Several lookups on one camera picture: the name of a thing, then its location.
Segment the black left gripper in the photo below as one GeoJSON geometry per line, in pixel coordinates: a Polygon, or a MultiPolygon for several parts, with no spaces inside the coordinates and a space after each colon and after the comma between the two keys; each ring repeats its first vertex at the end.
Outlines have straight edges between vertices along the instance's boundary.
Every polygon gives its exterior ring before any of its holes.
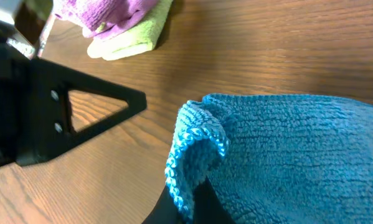
{"type": "Polygon", "coordinates": [[[9,45],[0,22],[0,167],[55,159],[147,108],[142,91],[9,45]]]}

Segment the blue microfibre cloth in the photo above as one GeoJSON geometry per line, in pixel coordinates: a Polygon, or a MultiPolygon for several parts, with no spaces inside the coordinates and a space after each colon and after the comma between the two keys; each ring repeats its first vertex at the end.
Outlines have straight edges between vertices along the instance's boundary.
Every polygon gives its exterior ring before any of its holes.
{"type": "Polygon", "coordinates": [[[373,106],[321,95],[188,101],[165,176],[187,222],[208,180],[236,223],[373,223],[373,106]]]}

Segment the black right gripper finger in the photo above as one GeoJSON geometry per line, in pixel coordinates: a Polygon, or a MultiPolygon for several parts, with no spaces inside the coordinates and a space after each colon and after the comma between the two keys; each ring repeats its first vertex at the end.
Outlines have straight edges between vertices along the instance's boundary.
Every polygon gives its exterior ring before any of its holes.
{"type": "Polygon", "coordinates": [[[190,221],[184,221],[165,187],[150,214],[142,224],[235,224],[232,217],[219,202],[208,179],[194,190],[194,216],[190,221]]]}

